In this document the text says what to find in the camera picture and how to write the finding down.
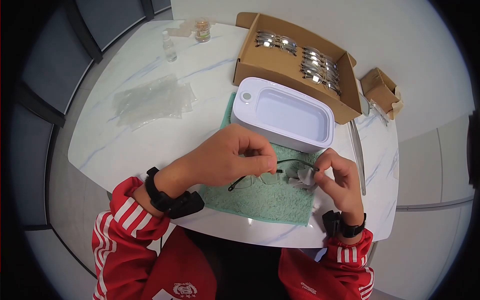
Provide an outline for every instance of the marble table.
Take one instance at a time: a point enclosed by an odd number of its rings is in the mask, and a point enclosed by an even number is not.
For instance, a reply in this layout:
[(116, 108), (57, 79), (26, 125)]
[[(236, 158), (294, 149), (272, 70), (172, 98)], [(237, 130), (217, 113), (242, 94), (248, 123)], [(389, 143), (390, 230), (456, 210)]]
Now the marble table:
[[(235, 61), (247, 30), (224, 24), (212, 26), (205, 44), (193, 36), (172, 37), (178, 59), (169, 63), (162, 49), (162, 31), (181, 21), (142, 25), (122, 46), (95, 84), (80, 114), (68, 151), (69, 161), (98, 185), (112, 192), (129, 176), (145, 177), (152, 166), (166, 166), (215, 133), (222, 121), (232, 85)], [(182, 119), (158, 119), (137, 130), (117, 126), (113, 97), (156, 78), (175, 74), (191, 84), (198, 100)], [(366, 228), (374, 240), (388, 238), (398, 191), (398, 140), (395, 122), (385, 127), (374, 116), (356, 118), (363, 147), (367, 194), (363, 204)], [(332, 148), (355, 161), (348, 125), (335, 126)], [(335, 209), (321, 189), (315, 191), (308, 225), (268, 223), (209, 208), (172, 220), (179, 226), (228, 240), (259, 245), (321, 248), (326, 234), (322, 214)]]

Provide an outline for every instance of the open cardboard box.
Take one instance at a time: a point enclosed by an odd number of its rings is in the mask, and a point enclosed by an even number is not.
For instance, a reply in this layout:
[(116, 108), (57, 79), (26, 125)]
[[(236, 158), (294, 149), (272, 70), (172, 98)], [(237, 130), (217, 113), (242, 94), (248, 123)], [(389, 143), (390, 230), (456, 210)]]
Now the open cardboard box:
[[(240, 12), (236, 26), (249, 31), (237, 59), (233, 84), (239, 85), (247, 77), (259, 77), (293, 88), (327, 104), (339, 124), (345, 124), (361, 114), (360, 96), (353, 73), (357, 62), (348, 52), (300, 26), (262, 13)], [(257, 30), (270, 30), (293, 38), (298, 44), (297, 56), (276, 47), (255, 47)], [(303, 46), (314, 47), (336, 62), (340, 96), (323, 84), (314, 84), (303, 78), (300, 72)]]
[(384, 110), (390, 120), (394, 119), (392, 106), (400, 101), (396, 96), (398, 92), (396, 84), (379, 68), (371, 69), (367, 75), (360, 79), (361, 87), (365, 97), (372, 99)]

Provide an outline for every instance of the eyeglasses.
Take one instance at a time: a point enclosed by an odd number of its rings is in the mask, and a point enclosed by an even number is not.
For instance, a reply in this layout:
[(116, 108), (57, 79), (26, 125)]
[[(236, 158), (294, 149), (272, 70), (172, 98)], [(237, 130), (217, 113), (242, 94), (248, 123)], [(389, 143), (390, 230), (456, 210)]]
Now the eyeglasses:
[(277, 36), (275, 33), (268, 30), (258, 30), (255, 42), (257, 43), (255, 47), (278, 47), (282, 51), (297, 56), (297, 42), (288, 36)]
[(331, 57), (309, 46), (303, 47), (303, 60), (300, 65), (303, 78), (314, 84), (324, 84), (328, 89), (341, 94), (338, 70)]
[[(302, 163), (306, 166), (311, 167), (314, 172), (318, 172), (320, 170), (319, 168), (315, 167), (314, 165), (309, 164), (306, 161), (303, 161), (303, 160), (300, 160), (300, 159), (285, 159), (285, 160), (279, 160), (276, 163), (281, 164), (281, 163), (288, 162), (288, 161), (297, 161), (299, 163)], [(275, 183), (280, 182), (279, 173), (283, 173), (283, 170), (277, 170), (275, 174), (264, 173), (264, 174), (260, 175), (259, 179), (264, 184), (275, 184)], [(232, 185), (230, 185), (228, 187), (228, 191), (231, 192), (235, 188), (239, 190), (239, 189), (245, 189), (245, 188), (251, 187), (255, 183), (255, 180), (256, 180), (255, 178), (256, 177), (252, 176), (252, 175), (240, 177), (237, 181), (235, 181), (234, 183), (232, 183)]]

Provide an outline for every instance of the jacket logo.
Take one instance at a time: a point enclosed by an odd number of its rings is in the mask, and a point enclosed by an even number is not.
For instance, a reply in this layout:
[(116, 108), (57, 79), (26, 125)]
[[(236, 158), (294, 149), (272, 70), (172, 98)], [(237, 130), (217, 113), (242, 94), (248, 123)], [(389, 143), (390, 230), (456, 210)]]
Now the jacket logo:
[(191, 298), (195, 297), (195, 294), (197, 293), (197, 288), (190, 282), (176, 283), (173, 286), (173, 292), (177, 295), (180, 295), (181, 298)]
[(302, 288), (306, 289), (307, 291), (309, 291), (310, 293), (312, 294), (317, 294), (317, 291), (314, 290), (313, 288), (307, 286), (306, 284), (304, 284), (303, 282), (300, 282), (300, 284), (302, 285)]

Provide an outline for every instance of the red jacket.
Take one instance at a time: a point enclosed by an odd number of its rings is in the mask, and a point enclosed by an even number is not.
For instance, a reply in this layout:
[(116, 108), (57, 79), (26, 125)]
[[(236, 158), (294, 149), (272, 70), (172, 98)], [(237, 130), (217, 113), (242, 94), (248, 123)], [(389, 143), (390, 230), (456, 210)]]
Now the red jacket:
[[(98, 215), (93, 232), (98, 282), (93, 299), (215, 299), (216, 280), (203, 253), (177, 226), (161, 254), (147, 249), (167, 230), (133, 198), (142, 185), (130, 177), (113, 191), (110, 210)], [(298, 249), (283, 248), (278, 276), (293, 300), (362, 299), (370, 296), (373, 270), (365, 267), (372, 233), (355, 245), (330, 238), (317, 263)]]

